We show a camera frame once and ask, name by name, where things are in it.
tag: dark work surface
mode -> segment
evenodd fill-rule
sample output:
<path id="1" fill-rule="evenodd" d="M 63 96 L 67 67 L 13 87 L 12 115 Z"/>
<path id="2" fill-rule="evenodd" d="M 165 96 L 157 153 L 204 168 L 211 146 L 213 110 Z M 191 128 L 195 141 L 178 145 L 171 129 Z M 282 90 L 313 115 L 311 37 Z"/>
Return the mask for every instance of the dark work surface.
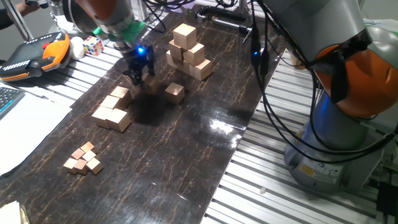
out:
<path id="1" fill-rule="evenodd" d="M 74 105 L 73 111 L 10 174 L 0 179 L 0 206 L 19 201 L 32 223 L 199 223 L 260 99 L 252 74 L 249 43 L 234 29 L 198 24 L 190 13 L 165 18 L 166 34 L 151 32 L 159 96 L 133 88 L 119 61 Z M 197 27 L 198 41 L 213 61 L 203 82 L 167 65 L 172 30 L 182 22 Z M 275 35 L 274 45 L 279 48 Z M 276 54 L 271 53 L 270 71 Z M 185 87 L 180 105 L 165 101 L 172 83 Z M 132 90 L 124 133 L 102 129 L 90 116 L 116 86 Z M 98 148 L 104 169 L 71 175 L 62 169 L 87 141 Z"/>

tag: wooden block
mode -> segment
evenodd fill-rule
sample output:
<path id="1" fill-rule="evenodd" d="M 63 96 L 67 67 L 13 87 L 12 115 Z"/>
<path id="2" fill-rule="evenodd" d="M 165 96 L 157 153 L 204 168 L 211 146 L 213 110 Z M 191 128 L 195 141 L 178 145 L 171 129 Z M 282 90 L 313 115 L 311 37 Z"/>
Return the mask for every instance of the wooden block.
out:
<path id="1" fill-rule="evenodd" d="M 184 50 L 183 58 L 190 65 L 193 65 L 193 66 L 199 65 L 200 63 L 202 63 L 202 61 L 205 60 L 205 46 L 203 46 L 203 44 L 197 43 L 191 49 Z"/>
<path id="2" fill-rule="evenodd" d="M 187 61 L 181 61 L 177 58 L 172 57 L 170 51 L 166 52 L 167 63 L 174 68 L 186 73 L 190 74 L 189 72 L 189 63 Z"/>
<path id="3" fill-rule="evenodd" d="M 182 57 L 182 48 L 174 44 L 174 40 L 169 42 L 170 54 L 173 58 L 184 60 Z"/>
<path id="4" fill-rule="evenodd" d="M 301 65 L 301 61 L 293 53 L 290 53 L 290 57 L 292 58 L 292 65 L 296 66 L 296 68 L 305 69 L 304 65 L 299 66 Z"/>
<path id="5" fill-rule="evenodd" d="M 189 65 L 189 69 L 191 76 L 202 81 L 211 73 L 211 61 L 205 59 L 197 66 Z"/>
<path id="6" fill-rule="evenodd" d="M 197 43 L 197 29 L 181 24 L 173 30 L 174 44 L 185 50 L 191 49 Z"/>
<path id="7" fill-rule="evenodd" d="M 167 89 L 165 90 L 165 94 L 166 94 L 167 101 L 169 101 L 171 103 L 179 104 L 185 96 L 184 86 L 180 86 L 178 84 L 171 83 L 169 85 L 169 87 L 167 87 Z"/>
<path id="8" fill-rule="evenodd" d="M 115 97 L 115 96 L 106 96 L 105 100 L 102 101 L 102 103 L 100 104 L 100 106 L 104 106 L 106 108 L 111 108 L 111 109 L 121 109 L 120 106 L 120 98 Z"/>
<path id="9" fill-rule="evenodd" d="M 95 158 L 92 158 L 89 162 L 87 162 L 86 166 L 88 169 L 96 175 L 99 171 L 101 171 L 104 167 L 102 164 Z"/>
<path id="10" fill-rule="evenodd" d="M 76 159 L 69 158 L 67 162 L 63 165 L 63 168 L 66 169 L 71 174 L 76 174 L 75 165 L 77 163 Z"/>
<path id="11" fill-rule="evenodd" d="M 132 97 L 130 90 L 127 88 L 123 88 L 121 86 L 117 86 L 111 93 L 111 96 L 115 96 L 120 98 L 120 107 L 121 109 L 125 109 L 132 102 Z"/>
<path id="12" fill-rule="evenodd" d="M 149 75 L 148 73 L 142 76 L 142 81 L 145 83 L 144 91 L 148 94 L 155 95 L 159 87 L 159 81 L 157 77 Z"/>
<path id="13" fill-rule="evenodd" d="M 87 161 L 83 159 L 77 160 L 75 166 L 73 167 L 78 174 L 86 175 L 87 174 Z"/>
<path id="14" fill-rule="evenodd" d="M 80 159 L 84 154 L 85 152 L 83 150 L 77 149 L 74 153 L 72 153 L 72 157 L 75 159 Z"/>
<path id="15" fill-rule="evenodd" d="M 111 108 L 106 108 L 104 106 L 100 106 L 94 113 L 91 115 L 95 124 L 98 127 L 109 129 L 108 122 L 106 122 L 106 118 L 109 114 L 112 113 Z"/>
<path id="16" fill-rule="evenodd" d="M 95 148 L 91 142 L 87 142 L 86 144 L 84 144 L 84 146 L 80 147 L 80 149 L 83 150 L 85 153 L 87 153 L 88 151 L 93 151 L 94 153 L 97 153 L 97 148 Z"/>
<path id="17" fill-rule="evenodd" d="M 107 122 L 112 130 L 122 133 L 130 124 L 130 118 L 127 112 L 119 109 L 113 109 L 112 113 L 107 118 Z"/>
<path id="18" fill-rule="evenodd" d="M 85 160 L 85 161 L 90 161 L 90 160 L 92 160 L 94 157 L 96 157 L 96 154 L 93 152 L 93 151 L 88 151 L 88 152 L 86 152 L 83 156 L 82 156 L 82 158 Z"/>

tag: white mouse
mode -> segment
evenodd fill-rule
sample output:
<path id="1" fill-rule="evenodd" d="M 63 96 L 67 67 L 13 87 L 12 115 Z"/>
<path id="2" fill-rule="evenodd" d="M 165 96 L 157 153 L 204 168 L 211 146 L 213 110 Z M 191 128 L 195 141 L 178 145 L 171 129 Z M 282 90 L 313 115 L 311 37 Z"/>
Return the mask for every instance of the white mouse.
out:
<path id="1" fill-rule="evenodd" d="M 80 37 L 74 37 L 70 40 L 70 58 L 79 60 L 85 55 L 85 49 L 83 47 L 83 39 Z"/>

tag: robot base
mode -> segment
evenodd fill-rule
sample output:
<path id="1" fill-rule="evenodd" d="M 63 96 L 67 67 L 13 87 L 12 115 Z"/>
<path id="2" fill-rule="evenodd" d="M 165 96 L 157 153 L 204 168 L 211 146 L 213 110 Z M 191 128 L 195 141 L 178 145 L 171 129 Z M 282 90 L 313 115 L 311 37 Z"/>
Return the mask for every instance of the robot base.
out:
<path id="1" fill-rule="evenodd" d="M 366 128 L 343 114 L 330 102 L 325 93 L 315 107 L 314 126 L 319 137 L 327 145 L 341 149 L 341 151 L 362 149 L 381 138 L 379 134 L 368 132 Z M 303 127 L 300 138 L 319 149 L 330 151 L 315 139 L 309 122 Z M 341 161 L 357 156 L 357 154 L 347 156 L 324 154 L 303 145 L 295 139 L 291 139 L 290 142 L 294 143 L 306 155 L 323 161 Z M 318 192 L 337 192 L 340 190 L 358 192 L 380 163 L 383 152 L 384 149 L 380 149 L 350 162 L 327 164 L 307 159 L 287 145 L 284 159 L 293 178 L 307 188 Z"/>

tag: keyboard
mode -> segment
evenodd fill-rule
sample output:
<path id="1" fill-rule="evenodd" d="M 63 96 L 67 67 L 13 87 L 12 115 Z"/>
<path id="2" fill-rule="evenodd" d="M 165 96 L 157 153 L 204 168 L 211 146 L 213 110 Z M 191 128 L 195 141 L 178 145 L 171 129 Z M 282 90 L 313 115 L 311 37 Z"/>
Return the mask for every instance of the keyboard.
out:
<path id="1" fill-rule="evenodd" d="M 0 87 L 0 119 L 25 96 L 23 91 Z"/>

